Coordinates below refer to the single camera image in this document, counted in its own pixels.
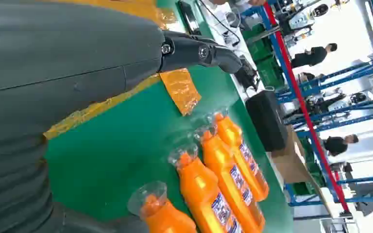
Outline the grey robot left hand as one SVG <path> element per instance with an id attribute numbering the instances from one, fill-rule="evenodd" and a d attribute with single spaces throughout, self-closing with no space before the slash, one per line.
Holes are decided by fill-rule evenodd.
<path id="1" fill-rule="evenodd" d="M 53 201 L 45 132 L 71 113 L 194 65 L 235 73 L 240 59 L 202 36 L 89 4 L 0 0 L 0 233 L 122 233 Z"/>

